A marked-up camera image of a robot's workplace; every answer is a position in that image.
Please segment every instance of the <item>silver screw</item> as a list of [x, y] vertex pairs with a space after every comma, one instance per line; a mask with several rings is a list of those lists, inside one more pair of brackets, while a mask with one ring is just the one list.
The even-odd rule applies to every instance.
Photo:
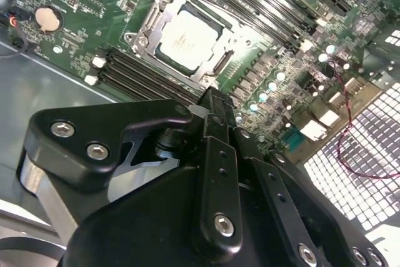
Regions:
[[224, 216], [224, 215], [217, 215], [214, 219], [215, 228], [219, 233], [225, 237], [231, 237], [234, 233], [234, 226], [232, 221]]
[[100, 144], [91, 144], [87, 147], [87, 155], [97, 161], [102, 161], [108, 157], [108, 149]]
[[383, 266], [383, 262], [381, 261], [381, 259], [378, 257], [378, 255], [375, 252], [373, 252], [372, 250], [369, 249], [368, 253], [376, 264], [378, 264], [379, 266]]
[[179, 105], [179, 104], [177, 104], [176, 106], [175, 106], [175, 110], [179, 113], [179, 114], [181, 114], [181, 115], [188, 115], [189, 114], [189, 112], [187, 111], [187, 109], [184, 107], [184, 106], [181, 106], [181, 105]]
[[148, 44], [148, 39], [146, 37], [140, 37], [139, 40], [138, 40], [138, 43], [141, 46], [146, 46]]
[[240, 130], [240, 132], [246, 139], [250, 138], [250, 134], [247, 131], [245, 131], [244, 129]]
[[51, 126], [51, 132], [57, 137], [69, 138], [75, 133], [75, 129], [67, 122], [56, 122]]
[[276, 153], [276, 154], [275, 154], [275, 158], [276, 158], [279, 162], [285, 163], [285, 158], [284, 158], [282, 155], [280, 155], [279, 153]]
[[360, 251], [357, 248], [353, 248], [352, 249], [352, 253], [354, 254], [354, 256], [358, 259], [358, 261], [363, 264], [364, 266], [367, 266], [367, 259], [365, 258], [365, 256], [363, 256], [362, 253], [360, 253]]
[[317, 266], [317, 258], [315, 257], [315, 254], [309, 249], [308, 246], [304, 244], [299, 244], [299, 254], [300, 257], [304, 262], [308, 264], [310, 267], [316, 267]]
[[55, 47], [52, 48], [52, 50], [54, 51], [54, 53], [56, 54], [60, 54], [63, 53], [63, 48], [59, 45], [55, 45]]
[[215, 122], [217, 122], [219, 125], [221, 125], [221, 126], [224, 125], [224, 120], [223, 120], [221, 117], [214, 115], [212, 118], [213, 118], [213, 120], [214, 120]]

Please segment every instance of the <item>capacitor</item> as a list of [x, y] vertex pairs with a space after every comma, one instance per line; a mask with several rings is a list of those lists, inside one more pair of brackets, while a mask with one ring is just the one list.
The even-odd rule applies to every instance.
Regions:
[[292, 105], [290, 104], [290, 102], [287, 99], [282, 100], [282, 105], [284, 106], [286, 111], [290, 111], [292, 109]]
[[257, 104], [257, 102], [255, 102], [255, 101], [250, 101], [248, 105], [249, 105], [250, 111], [252, 111], [252, 112], [258, 111], [258, 104]]
[[260, 100], [260, 102], [265, 103], [268, 99], [268, 93], [265, 91], [260, 91], [258, 93], [258, 100]]
[[290, 128], [292, 126], [289, 118], [286, 116], [282, 116], [282, 122], [285, 125], [285, 128]]
[[328, 54], [334, 54], [334, 52], [336, 51], [336, 47], [335, 47], [335, 45], [328, 45], [328, 46], [326, 46], [325, 51]]
[[308, 88], [308, 92], [313, 96], [313, 97], [317, 97], [318, 96], [318, 90], [317, 88], [312, 85]]
[[268, 89], [272, 92], [276, 92], [276, 90], [278, 90], [278, 85], [276, 83], [274, 83], [273, 81], [271, 81], [268, 84]]
[[329, 59], [329, 56], [326, 53], [321, 53], [318, 56], [318, 61], [321, 63], [326, 62], [328, 59]]
[[276, 74], [276, 79], [278, 81], [284, 81], [286, 79], [286, 74], [284, 72], [278, 72]]
[[315, 87], [317, 87], [318, 91], [324, 91], [325, 90], [325, 86], [323, 85], [322, 82], [318, 81], [317, 79], [314, 80], [314, 85]]

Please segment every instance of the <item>metal perforated panel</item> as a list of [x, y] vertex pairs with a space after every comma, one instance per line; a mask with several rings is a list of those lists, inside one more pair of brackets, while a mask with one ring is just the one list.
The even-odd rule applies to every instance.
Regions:
[[[363, 111], [353, 125], [342, 143], [343, 158], [353, 170], [379, 176], [400, 171], [400, 84]], [[345, 170], [337, 160], [339, 137], [304, 166], [335, 207], [369, 231], [400, 211], [400, 178], [360, 178]]]

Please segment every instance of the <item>black metal bracket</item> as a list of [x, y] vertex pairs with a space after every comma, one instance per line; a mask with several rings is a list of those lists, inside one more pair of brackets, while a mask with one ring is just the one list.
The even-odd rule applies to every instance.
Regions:
[[149, 133], [184, 126], [192, 118], [172, 99], [47, 109], [31, 118], [24, 150], [36, 166], [74, 188], [97, 191], [118, 167], [123, 143], [139, 147]]
[[[91, 204], [82, 214], [67, 212], [77, 228], [66, 234], [72, 238], [62, 266], [365, 266], [355, 249], [369, 266], [380, 265], [368, 251], [387, 266], [287, 158], [271, 152], [264, 161], [233, 112], [230, 98], [209, 89], [191, 110], [168, 99], [34, 115], [21, 181], [47, 213], [54, 207], [46, 202], [49, 185], [65, 207]], [[123, 155], [130, 141], [131, 154]], [[180, 164], [107, 204], [105, 187], [128, 158]]]
[[309, 231], [315, 234], [317, 246], [333, 266], [388, 266], [378, 249], [285, 155], [270, 151], [266, 159], [277, 166]]

